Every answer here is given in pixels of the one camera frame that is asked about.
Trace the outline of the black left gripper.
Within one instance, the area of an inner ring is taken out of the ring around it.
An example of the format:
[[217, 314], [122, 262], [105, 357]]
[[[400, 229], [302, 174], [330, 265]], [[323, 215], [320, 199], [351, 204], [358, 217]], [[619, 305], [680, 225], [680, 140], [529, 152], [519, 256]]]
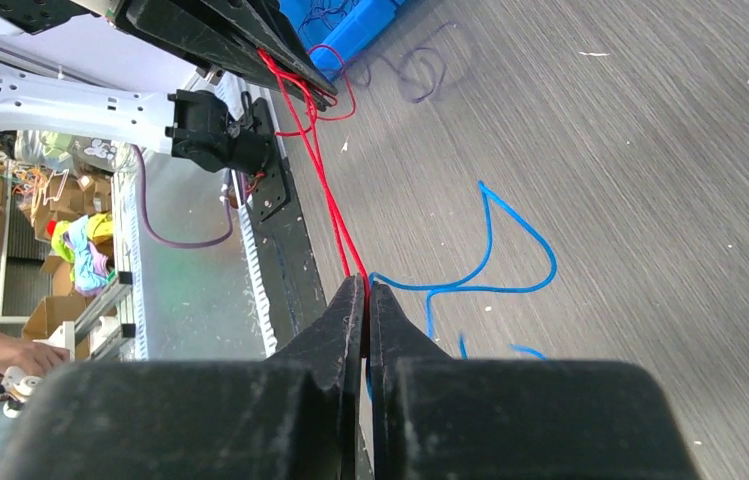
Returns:
[[103, 13], [74, 1], [0, 1], [0, 19], [33, 35], [84, 15], [204, 71], [216, 68], [274, 88], [276, 78], [258, 54], [263, 50], [302, 79], [303, 87], [289, 87], [291, 95], [303, 99], [309, 91], [320, 110], [336, 104], [336, 87], [314, 65], [277, 1], [108, 1]]

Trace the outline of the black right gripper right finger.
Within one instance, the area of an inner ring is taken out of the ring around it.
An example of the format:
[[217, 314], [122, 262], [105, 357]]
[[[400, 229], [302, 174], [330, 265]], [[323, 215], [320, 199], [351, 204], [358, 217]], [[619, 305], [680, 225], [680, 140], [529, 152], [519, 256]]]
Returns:
[[379, 479], [695, 479], [667, 399], [605, 360], [460, 360], [370, 293]]

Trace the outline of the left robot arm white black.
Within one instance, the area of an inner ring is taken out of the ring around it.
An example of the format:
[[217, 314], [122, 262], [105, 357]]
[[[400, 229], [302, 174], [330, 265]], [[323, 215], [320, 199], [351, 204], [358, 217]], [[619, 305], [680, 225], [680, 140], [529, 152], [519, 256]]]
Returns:
[[[36, 34], [83, 15], [72, 1], [0, 1], [0, 37]], [[336, 89], [276, 2], [119, 1], [114, 26], [198, 66], [302, 100], [314, 113]], [[0, 63], [0, 132], [41, 130], [125, 142], [208, 172], [259, 172], [276, 154], [267, 116], [234, 118], [210, 93], [138, 92], [49, 78]]]

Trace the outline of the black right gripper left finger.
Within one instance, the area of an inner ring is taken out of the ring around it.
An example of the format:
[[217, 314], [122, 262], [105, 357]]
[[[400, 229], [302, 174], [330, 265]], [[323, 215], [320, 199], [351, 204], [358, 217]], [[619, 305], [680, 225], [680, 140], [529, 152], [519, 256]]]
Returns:
[[0, 479], [364, 479], [367, 282], [261, 361], [91, 361], [37, 387]]

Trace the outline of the bystander bare hand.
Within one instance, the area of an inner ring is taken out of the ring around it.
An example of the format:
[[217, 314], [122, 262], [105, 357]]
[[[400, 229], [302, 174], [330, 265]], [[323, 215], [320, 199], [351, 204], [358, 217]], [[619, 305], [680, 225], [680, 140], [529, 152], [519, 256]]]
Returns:
[[70, 359], [70, 352], [64, 348], [0, 334], [1, 373], [18, 367], [28, 375], [43, 376]]

